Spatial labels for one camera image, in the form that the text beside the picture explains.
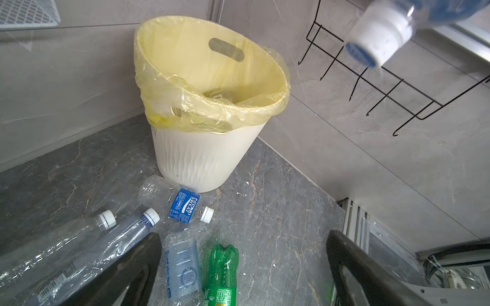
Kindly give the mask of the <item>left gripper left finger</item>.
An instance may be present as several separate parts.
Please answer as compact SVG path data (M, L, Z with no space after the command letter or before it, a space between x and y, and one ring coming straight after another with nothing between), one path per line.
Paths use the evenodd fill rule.
M160 236L150 233L95 280L61 304L113 305L123 295L122 305L147 305L161 256Z

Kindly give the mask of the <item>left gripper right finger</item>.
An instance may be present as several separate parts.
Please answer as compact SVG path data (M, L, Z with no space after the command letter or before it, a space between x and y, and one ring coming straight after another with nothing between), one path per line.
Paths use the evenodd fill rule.
M356 304L344 270L348 270L360 284L370 305L429 305L388 274L342 232L329 232L326 251L341 305Z

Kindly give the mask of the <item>clear bottle blue label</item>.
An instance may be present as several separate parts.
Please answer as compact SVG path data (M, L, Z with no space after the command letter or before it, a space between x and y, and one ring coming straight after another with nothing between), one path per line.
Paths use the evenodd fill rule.
M214 216L214 210L204 205L200 194L158 175L145 180L138 200L146 206L161 207L169 218L183 224L194 221L209 224Z

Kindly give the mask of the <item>clear bottle white cap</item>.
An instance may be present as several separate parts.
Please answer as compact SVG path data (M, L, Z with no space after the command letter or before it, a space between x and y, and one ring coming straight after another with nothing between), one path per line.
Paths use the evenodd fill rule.
M16 295L96 242L117 221L111 210L74 219L1 256L1 292Z

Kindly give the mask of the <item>pocari sweat bottle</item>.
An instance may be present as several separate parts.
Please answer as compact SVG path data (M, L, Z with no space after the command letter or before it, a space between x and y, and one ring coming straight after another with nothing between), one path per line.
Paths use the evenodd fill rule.
M382 67L419 29L471 18L489 1L373 1L345 40L347 52L370 68Z

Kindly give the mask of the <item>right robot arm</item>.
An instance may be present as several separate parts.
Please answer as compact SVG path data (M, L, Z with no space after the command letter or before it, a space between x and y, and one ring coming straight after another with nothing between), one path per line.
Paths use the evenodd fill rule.
M416 305L489 305L489 240L448 247L426 257L427 286L404 283Z

